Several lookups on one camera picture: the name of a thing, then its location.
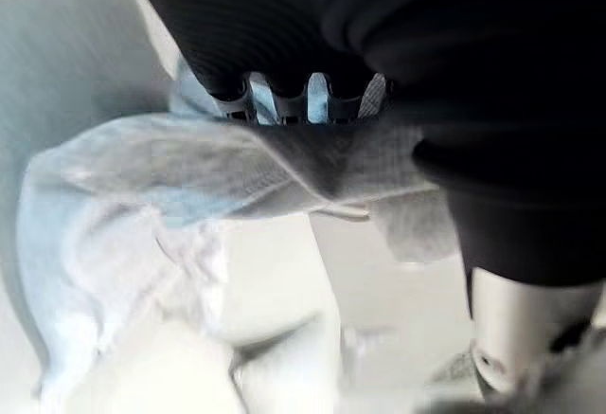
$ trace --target white surface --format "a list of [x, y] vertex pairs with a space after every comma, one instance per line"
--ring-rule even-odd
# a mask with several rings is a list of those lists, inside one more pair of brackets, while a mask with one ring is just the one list
[[344, 403], [353, 409], [355, 399], [368, 405], [373, 399], [418, 397], [436, 370], [470, 346], [461, 262], [406, 271], [398, 268], [372, 223], [316, 215], [312, 228], [344, 326], [395, 328], [400, 336], [363, 359]]
[[248, 414], [332, 414], [340, 327], [317, 316], [234, 370]]
[[230, 261], [220, 332], [225, 341], [257, 341], [319, 312], [336, 315], [306, 215], [224, 224]]
[[240, 414], [232, 351], [178, 321], [149, 315], [70, 399], [66, 414]]

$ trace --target crumpled cloth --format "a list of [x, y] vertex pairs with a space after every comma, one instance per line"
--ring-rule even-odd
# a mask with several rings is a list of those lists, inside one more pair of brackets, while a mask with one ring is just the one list
[[[399, 231], [393, 216], [407, 213], [406, 198], [434, 189], [411, 160], [419, 132], [397, 114], [377, 114], [372, 88], [362, 112], [367, 117], [353, 125], [286, 128], [271, 125], [268, 87], [252, 85], [264, 125], [218, 115], [182, 65], [170, 113], [117, 118], [29, 163], [17, 251], [28, 305], [50, 354], [45, 405], [60, 410], [98, 354], [173, 279], [175, 265], [174, 277], [194, 280], [179, 291], [199, 308], [186, 310], [198, 312], [198, 326], [212, 331], [227, 282], [221, 246], [213, 243], [217, 233], [208, 228], [214, 220], [400, 198], [373, 217], [385, 220], [389, 235]], [[309, 90], [311, 119], [322, 121], [327, 93], [319, 75]], [[430, 207], [411, 208], [411, 214], [421, 223], [425, 210], [448, 220]], [[424, 228], [424, 241], [431, 241], [431, 230]], [[188, 240], [201, 250], [175, 256]], [[437, 259], [431, 253], [425, 261]]]

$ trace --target silver metal part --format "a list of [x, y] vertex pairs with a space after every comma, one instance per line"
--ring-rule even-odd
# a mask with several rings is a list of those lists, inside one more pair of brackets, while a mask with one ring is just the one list
[[533, 286], [473, 269], [472, 356], [480, 375], [499, 392], [515, 389], [563, 332], [591, 319], [602, 287], [603, 282], [563, 288]]

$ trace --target fabric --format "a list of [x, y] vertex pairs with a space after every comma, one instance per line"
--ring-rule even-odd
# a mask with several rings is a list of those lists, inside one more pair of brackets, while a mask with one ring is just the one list
[[339, 325], [319, 316], [241, 350], [232, 377], [249, 414], [331, 414], [339, 361]]
[[[310, 90], [315, 92], [310, 102], [319, 108], [311, 114], [321, 118], [326, 88], [313, 82]], [[254, 91], [257, 107], [265, 108], [270, 121], [275, 110], [267, 86], [258, 83]], [[171, 239], [183, 246], [196, 238], [188, 226], [430, 188], [410, 157], [419, 134], [401, 125], [397, 115], [344, 127], [225, 121], [184, 65], [169, 104], [168, 115], [119, 118], [89, 130], [40, 153], [27, 169], [18, 255], [28, 305], [51, 356], [43, 384], [51, 404], [91, 368], [96, 352], [114, 343], [145, 300], [163, 289], [169, 278], [166, 256], [177, 260], [189, 283], [189, 291], [178, 292], [195, 293], [180, 310], [207, 319], [206, 330], [218, 326], [212, 318], [221, 309], [225, 283], [221, 264], [213, 263], [218, 247], [211, 244], [200, 258], [182, 262], [180, 250], [167, 248]], [[405, 207], [387, 211], [406, 213]], [[214, 234], [202, 226], [199, 238], [208, 243]], [[204, 264], [210, 266], [201, 272]], [[201, 306], [197, 296], [204, 298]], [[187, 306], [192, 301], [194, 306]]]

